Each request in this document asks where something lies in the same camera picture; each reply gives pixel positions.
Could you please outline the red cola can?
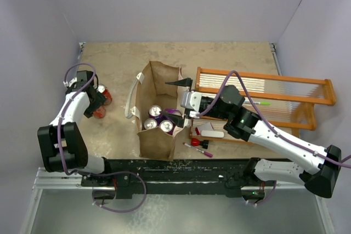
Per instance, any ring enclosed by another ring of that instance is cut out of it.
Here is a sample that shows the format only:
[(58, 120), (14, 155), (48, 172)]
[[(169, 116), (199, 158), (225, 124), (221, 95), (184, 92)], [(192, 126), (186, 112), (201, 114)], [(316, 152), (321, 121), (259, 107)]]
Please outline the red cola can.
[(95, 118), (101, 119), (101, 118), (104, 118), (105, 116), (106, 116), (106, 109), (104, 105), (101, 105), (93, 112), (93, 117)]
[(102, 93), (103, 96), (105, 96), (106, 98), (104, 105), (110, 105), (112, 103), (112, 95), (110, 94), (107, 86), (105, 86), (104, 84), (98, 85), (98, 92)]

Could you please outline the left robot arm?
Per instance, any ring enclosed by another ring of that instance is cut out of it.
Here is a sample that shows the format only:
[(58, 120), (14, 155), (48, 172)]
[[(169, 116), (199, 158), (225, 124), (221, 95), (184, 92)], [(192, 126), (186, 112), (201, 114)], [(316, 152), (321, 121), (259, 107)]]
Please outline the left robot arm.
[(58, 115), (47, 126), (37, 131), (43, 164), (47, 172), (67, 175), (81, 173), (93, 175), (101, 186), (112, 182), (111, 165), (105, 157), (88, 153), (79, 130), (83, 117), (102, 113), (106, 97), (98, 91), (93, 71), (78, 71), (76, 77), (65, 82), (65, 102)]

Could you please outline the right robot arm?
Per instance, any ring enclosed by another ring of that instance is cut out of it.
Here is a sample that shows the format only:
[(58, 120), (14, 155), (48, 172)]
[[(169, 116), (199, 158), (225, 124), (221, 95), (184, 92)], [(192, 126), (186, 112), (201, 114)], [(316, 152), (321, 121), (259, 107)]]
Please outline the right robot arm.
[(165, 114), (177, 126), (184, 127), (191, 119), (201, 116), (225, 120), (223, 128), (233, 138), (264, 146), (288, 158), (287, 162), (251, 158), (244, 171), (244, 180), (249, 185), (271, 180), (292, 182), (319, 197), (332, 197), (342, 166), (340, 148), (311, 144), (277, 128), (259, 109), (245, 108), (245, 100), (251, 97), (242, 96), (234, 85), (223, 82), (216, 97), (210, 98), (191, 90), (192, 82), (191, 78), (171, 82), (189, 88), (180, 103), (184, 117)]

